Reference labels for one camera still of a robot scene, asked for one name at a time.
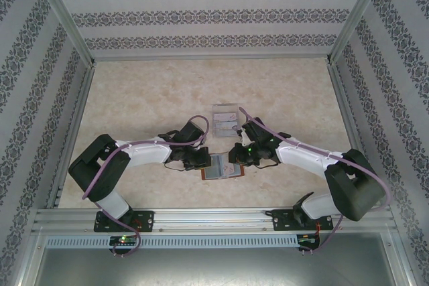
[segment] aluminum frame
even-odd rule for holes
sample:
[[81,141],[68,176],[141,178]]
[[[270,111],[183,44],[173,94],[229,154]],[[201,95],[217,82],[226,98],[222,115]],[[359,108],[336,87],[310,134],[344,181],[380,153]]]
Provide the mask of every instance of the aluminum frame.
[[338,106],[340,108],[341,117],[343,118],[344,126],[346,129],[347,136],[349,137],[350,146],[353,149],[363,151],[361,140],[356,129],[353,115],[351,113],[350,106],[347,104],[346,94],[340,81],[340,76],[335,64],[331,64],[326,60],[326,67],[328,68],[330,81],[334,88],[334,93]]
[[[189,235],[280,235],[303,234],[314,231],[276,232],[272,218],[265,215],[272,208],[207,208],[207,209],[151,209],[155,212],[153,232],[145,236]],[[29,243],[23,256],[21,269],[12,285],[34,285],[42,265],[49,236],[118,236],[121,233],[97,233],[93,231],[96,209],[45,209],[38,210]],[[333,224],[339,217],[333,216]],[[369,212],[362,220],[344,219],[337,233],[372,232],[379,234],[396,285],[416,285],[410,264],[397,231],[390,208]]]
[[74,144],[76,143],[76,139],[78,137],[80,122],[82,121],[86,101],[88,100],[89,90],[93,81],[95,67],[96,64],[91,63],[86,69],[86,76],[84,79],[82,94],[78,97],[76,112],[73,116],[72,124],[70,126],[71,131],[67,136],[66,142],[64,144],[64,154],[62,155],[60,166],[58,167],[58,171],[54,183],[52,185],[52,193],[49,195],[48,202],[46,205],[47,208],[55,208],[55,206],[57,206],[57,198],[59,198],[60,193],[62,191],[62,187],[64,186],[64,182],[66,181],[68,165],[70,164],[70,160],[72,159]]

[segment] gray metal panel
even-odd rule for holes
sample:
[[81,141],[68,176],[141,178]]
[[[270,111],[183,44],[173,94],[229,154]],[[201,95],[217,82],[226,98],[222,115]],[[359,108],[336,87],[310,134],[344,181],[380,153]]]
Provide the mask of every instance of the gray metal panel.
[[395,285],[378,234],[339,234],[314,256],[295,249],[46,249],[36,285]]

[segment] card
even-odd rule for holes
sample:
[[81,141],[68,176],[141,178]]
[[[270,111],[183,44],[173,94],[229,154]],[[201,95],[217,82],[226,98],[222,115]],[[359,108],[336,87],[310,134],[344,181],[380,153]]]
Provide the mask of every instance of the card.
[[215,122],[214,128],[216,130],[233,130],[233,127],[236,127],[237,125],[237,122]]
[[215,122],[236,121],[237,119],[236,113],[215,113],[213,115],[213,121]]
[[239,164],[229,163],[228,153],[211,154],[210,167],[201,169],[203,180],[226,179],[228,177],[244,176],[244,167]]

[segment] black mounting bracket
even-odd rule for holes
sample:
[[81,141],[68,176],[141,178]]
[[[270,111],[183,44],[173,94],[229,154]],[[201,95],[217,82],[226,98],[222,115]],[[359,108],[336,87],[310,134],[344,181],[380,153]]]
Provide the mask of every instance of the black mounting bracket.
[[[152,232],[154,227],[153,211],[132,211],[127,218],[126,225],[136,229],[138,232]],[[102,211],[98,211],[94,223],[95,232],[130,232],[129,229],[122,227],[120,224],[113,222]]]
[[293,209],[274,209],[265,211],[265,214],[273,218],[274,231],[318,230],[318,225],[320,225],[319,230],[332,230],[334,228],[330,216],[320,217],[316,220],[307,220],[303,225],[294,218]]

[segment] enclosure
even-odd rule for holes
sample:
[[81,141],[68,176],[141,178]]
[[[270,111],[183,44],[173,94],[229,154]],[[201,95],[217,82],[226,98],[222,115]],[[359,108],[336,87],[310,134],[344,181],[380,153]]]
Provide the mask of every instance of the enclosure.
[[[0,285],[429,285],[429,0],[0,8]],[[312,256],[296,249],[314,230],[278,231],[266,212],[327,190],[317,175],[283,164],[202,180],[199,170],[145,164],[116,189],[152,211],[151,231],[138,252],[113,257],[122,234],[94,232],[96,206],[82,200],[70,163],[101,134],[150,139],[193,115],[213,127],[213,106],[227,103],[313,146],[361,151],[390,206],[344,219]],[[223,153],[239,139],[211,129],[205,146]]]

